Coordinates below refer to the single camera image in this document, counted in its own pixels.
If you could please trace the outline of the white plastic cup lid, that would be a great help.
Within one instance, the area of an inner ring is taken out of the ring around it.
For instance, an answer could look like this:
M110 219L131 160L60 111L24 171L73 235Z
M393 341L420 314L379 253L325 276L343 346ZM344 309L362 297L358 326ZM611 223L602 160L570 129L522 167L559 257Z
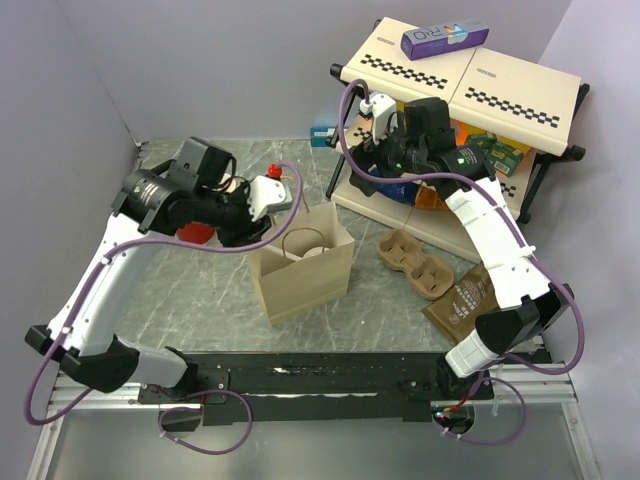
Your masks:
M328 251L329 251L329 248L325 246L312 247L302 255L302 259L310 259L310 258L319 256L323 253L326 253Z

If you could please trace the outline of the kraft paper bag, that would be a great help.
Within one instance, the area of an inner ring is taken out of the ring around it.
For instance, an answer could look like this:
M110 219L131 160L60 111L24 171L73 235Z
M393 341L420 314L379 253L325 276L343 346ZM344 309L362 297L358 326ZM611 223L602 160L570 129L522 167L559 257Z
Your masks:
M255 293L272 325L334 301L347 293L355 240L338 220L337 207L326 202L304 208L270 243L301 257L292 261L264 247L247 254ZM312 247L329 251L302 259Z

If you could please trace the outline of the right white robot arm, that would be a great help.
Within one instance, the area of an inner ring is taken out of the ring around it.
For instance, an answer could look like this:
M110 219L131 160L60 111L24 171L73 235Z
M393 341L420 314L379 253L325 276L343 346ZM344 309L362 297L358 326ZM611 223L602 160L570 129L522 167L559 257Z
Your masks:
M471 375L546 330L566 309L575 310L575 300L523 239L481 147L457 144L445 101L421 99L398 111L391 97L378 93L361 101L360 112L372 130L351 162L356 174L369 179L375 167L381 183L432 186L466 230L494 287L496 309L476 319L436 376L444 396L459 398L471 387Z

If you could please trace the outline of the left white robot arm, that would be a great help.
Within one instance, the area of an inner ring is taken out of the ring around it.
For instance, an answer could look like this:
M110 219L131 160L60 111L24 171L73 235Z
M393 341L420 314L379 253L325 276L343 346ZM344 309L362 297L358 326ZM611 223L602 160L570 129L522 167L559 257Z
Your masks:
M224 252L264 243L270 214L290 207L291 192L267 175L238 177L236 167L229 151L190 137L175 158L130 174L80 284L48 324L29 328L26 343L92 390L110 393L138 381L161 386L174 401L191 399L198 387L195 363L174 348L125 341L116 325L150 261L187 225L213 228Z

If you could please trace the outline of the brown coffee bean pouch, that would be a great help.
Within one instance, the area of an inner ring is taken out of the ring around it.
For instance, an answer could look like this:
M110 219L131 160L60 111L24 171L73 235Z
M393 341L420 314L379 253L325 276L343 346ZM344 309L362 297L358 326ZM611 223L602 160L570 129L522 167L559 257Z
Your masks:
M484 265L478 264L422 313L449 341L458 344L474 330L479 315L497 308L490 276Z

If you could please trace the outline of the stack of paper cups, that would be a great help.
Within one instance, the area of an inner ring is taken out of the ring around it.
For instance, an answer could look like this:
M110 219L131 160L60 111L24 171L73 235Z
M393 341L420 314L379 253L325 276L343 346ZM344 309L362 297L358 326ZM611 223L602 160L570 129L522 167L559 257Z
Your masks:
M233 192L239 185L240 181L237 177L228 177L223 181L222 192Z

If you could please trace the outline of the blue snack bag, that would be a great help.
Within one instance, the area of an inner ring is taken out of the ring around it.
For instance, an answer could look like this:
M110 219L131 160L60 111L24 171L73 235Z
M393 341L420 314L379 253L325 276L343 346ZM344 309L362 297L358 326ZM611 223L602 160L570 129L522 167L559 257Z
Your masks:
M414 182L397 184L375 183L375 189L383 196L398 203L414 206L420 185Z

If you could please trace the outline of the red cup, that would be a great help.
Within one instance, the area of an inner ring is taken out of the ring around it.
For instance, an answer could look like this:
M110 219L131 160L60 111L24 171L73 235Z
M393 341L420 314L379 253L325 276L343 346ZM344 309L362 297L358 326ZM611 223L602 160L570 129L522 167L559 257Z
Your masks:
M176 232L176 237L183 241L193 244L207 244L214 236L216 230L213 227L191 222Z

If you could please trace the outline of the orange snack bag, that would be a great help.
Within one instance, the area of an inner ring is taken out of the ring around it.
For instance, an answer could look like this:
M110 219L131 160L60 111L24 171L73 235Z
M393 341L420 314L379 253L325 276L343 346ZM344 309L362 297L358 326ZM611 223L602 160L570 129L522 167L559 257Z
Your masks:
M420 185L415 199L414 206L420 210L447 210L446 203L441 199L439 194L426 185Z

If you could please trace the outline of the blue small box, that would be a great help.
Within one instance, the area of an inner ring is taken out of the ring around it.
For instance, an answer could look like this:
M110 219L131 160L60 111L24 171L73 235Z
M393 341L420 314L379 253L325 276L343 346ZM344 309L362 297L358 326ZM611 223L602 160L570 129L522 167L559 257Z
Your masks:
M335 127L312 127L310 129L310 144L313 148L334 148L339 142L339 135Z

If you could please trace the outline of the orange box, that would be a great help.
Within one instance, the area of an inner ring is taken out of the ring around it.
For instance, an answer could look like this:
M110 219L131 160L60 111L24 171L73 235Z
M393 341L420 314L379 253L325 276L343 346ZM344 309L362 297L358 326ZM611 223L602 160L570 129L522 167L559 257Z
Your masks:
M468 137L467 125L464 122L452 119L450 125L455 133L455 140L457 146L462 146L466 143Z

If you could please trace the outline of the pulp cup carrier tray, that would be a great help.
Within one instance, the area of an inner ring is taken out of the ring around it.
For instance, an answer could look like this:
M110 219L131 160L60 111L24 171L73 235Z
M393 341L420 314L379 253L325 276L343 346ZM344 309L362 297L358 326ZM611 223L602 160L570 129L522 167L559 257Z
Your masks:
M452 268L440 257L426 254L410 233L393 229L376 245L381 261L391 270L402 272L411 288L426 300L442 297L454 284Z

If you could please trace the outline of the green carton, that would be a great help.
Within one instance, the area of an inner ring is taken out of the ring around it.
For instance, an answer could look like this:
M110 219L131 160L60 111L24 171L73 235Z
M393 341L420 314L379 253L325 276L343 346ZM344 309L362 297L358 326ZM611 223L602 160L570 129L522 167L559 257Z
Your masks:
M490 151L497 142L497 136L491 132L469 134L465 142L478 145L483 151Z
M526 152L510 144L497 141L488 153L494 169L506 177L511 177L524 159Z

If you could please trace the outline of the beige checkered shelf rack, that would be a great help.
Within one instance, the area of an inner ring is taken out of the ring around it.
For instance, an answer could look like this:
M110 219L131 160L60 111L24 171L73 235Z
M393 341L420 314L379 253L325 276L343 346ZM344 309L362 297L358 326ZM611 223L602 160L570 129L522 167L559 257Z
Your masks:
M410 61L402 34L413 25L385 17L346 65L333 64L331 76L344 85L361 78L371 90L398 102L440 97L453 120L497 134L532 149L511 177L497 174L507 206L521 224L552 163L581 160L586 150L569 146L573 118L589 92L578 76L511 57L484 47ZM480 261L458 219L446 210L412 210L373 189L370 197L350 183L339 157L326 197L349 210L410 234L474 263Z

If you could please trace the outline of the aluminium rail frame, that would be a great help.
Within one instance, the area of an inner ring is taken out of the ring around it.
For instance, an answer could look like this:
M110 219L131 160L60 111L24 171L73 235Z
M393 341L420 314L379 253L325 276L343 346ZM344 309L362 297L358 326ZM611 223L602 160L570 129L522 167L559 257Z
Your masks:
M46 416L57 414L63 407L79 396L84 388L71 380L64 373L57 373L52 392L47 403ZM154 411L159 410L156 404L141 404L138 401L140 385L127 383L115 392L104 394L89 393L72 413L103 412L103 411ZM28 480L45 479L51 466L57 441L61 434L64 419L59 418L43 426L40 431L34 456L26 475Z

